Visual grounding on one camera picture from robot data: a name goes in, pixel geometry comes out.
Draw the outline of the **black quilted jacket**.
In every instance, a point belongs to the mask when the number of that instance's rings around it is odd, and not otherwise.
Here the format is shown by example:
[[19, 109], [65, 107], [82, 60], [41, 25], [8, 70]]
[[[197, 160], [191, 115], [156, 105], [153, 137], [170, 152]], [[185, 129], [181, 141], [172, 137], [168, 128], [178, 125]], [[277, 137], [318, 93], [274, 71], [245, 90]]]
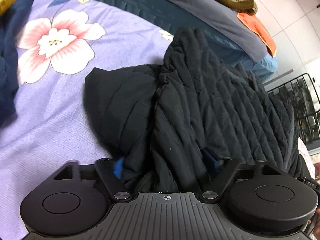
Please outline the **black quilted jacket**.
[[84, 108], [100, 143], [124, 158], [121, 182], [130, 191], [202, 191], [216, 174], [202, 150], [310, 178], [292, 106], [242, 65], [223, 62], [200, 29], [178, 29], [162, 64], [93, 69]]

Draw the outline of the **purple floral bed sheet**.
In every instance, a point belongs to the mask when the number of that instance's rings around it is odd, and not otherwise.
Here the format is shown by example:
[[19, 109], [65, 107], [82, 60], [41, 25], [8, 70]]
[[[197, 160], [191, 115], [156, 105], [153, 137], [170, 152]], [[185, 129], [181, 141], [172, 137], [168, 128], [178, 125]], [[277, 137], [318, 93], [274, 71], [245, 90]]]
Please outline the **purple floral bed sheet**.
[[1, 238], [27, 231], [20, 203], [70, 159], [108, 156], [82, 103], [93, 68], [160, 64], [173, 36], [127, 11], [95, 0], [34, 0], [17, 37], [15, 115], [1, 127]]

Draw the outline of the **orange cloth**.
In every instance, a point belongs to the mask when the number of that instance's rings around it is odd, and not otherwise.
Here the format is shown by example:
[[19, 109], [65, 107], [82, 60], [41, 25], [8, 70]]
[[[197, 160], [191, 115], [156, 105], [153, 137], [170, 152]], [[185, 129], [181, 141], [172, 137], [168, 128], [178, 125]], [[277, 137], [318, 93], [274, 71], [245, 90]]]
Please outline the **orange cloth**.
[[237, 13], [237, 18], [244, 26], [246, 26], [261, 39], [261, 41], [267, 47], [268, 53], [272, 57], [275, 57], [277, 54], [277, 45], [259, 18], [257, 18], [255, 15], [250, 15], [244, 12]]

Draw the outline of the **grey and teal bed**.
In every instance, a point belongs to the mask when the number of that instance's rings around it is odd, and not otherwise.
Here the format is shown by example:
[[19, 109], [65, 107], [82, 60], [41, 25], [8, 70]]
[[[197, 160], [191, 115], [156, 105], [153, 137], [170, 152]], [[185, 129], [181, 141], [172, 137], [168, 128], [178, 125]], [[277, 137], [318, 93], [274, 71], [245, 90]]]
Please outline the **grey and teal bed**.
[[174, 35], [179, 27], [202, 29], [210, 48], [231, 66], [241, 63], [262, 81], [278, 67], [261, 39], [215, 0], [96, 0], [135, 14]]

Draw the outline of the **navy blue folded garment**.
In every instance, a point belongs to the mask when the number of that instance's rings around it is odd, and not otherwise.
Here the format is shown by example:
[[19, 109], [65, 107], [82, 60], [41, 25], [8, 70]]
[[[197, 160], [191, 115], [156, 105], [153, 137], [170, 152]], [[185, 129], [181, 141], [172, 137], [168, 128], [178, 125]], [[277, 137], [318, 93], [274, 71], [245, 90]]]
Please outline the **navy blue folded garment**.
[[16, 112], [14, 103], [18, 90], [16, 37], [30, 14], [33, 2], [34, 0], [17, 0], [1, 16], [1, 124]]

